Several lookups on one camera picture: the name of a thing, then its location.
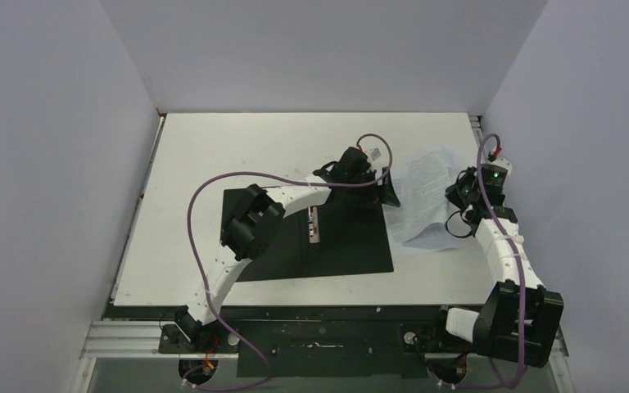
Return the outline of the printed white paper sheet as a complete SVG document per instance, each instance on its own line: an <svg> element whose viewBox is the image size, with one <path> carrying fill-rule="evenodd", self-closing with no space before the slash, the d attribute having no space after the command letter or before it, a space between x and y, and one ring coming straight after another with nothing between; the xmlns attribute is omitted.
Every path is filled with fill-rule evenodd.
<svg viewBox="0 0 629 393"><path fill-rule="evenodd" d="M383 206L391 255L419 255L459 247L444 228L452 208L445 190L459 173L459 155L447 147L418 150L391 168L399 207Z"/></svg>

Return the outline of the cream and black file folder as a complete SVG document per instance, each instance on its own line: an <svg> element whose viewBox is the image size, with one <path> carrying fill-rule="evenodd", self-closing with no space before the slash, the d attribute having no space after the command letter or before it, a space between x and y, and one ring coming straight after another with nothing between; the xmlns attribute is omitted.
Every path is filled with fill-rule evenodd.
<svg viewBox="0 0 629 393"><path fill-rule="evenodd" d="M285 218L273 245L239 276L240 282L316 278L394 271L382 202L377 194L344 190L317 208L319 241L312 243L308 213Z"/></svg>

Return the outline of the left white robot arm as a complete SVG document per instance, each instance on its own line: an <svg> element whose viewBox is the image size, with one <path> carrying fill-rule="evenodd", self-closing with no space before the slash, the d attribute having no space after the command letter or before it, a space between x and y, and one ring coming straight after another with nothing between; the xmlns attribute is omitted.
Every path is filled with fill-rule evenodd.
<svg viewBox="0 0 629 393"><path fill-rule="evenodd" d="M337 200L379 201L380 192L391 182L393 160L382 170L373 168L371 151L360 145L347 148L339 160L331 161L300 180L248 171L248 177L278 181L276 187L251 184L223 218L219 228L219 249L213 268L204 266L195 242L191 223L187 224L192 255L201 275L201 292L174 314L183 346L202 352L211 342L207 326L220 319L226 296L242 271L259 259L273 244L285 218Z"/></svg>

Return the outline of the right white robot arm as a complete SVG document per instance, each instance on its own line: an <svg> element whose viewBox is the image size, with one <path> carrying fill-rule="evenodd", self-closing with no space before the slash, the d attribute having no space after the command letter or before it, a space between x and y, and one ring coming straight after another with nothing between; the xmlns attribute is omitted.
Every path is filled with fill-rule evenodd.
<svg viewBox="0 0 629 393"><path fill-rule="evenodd" d="M548 362L563 314L562 296L546 289L523 248L518 219L505 206L509 171L484 163L460 172L446 189L485 253L495 282L479 311L453 307L430 329L432 344L453 350L462 340L479 355L542 368Z"/></svg>

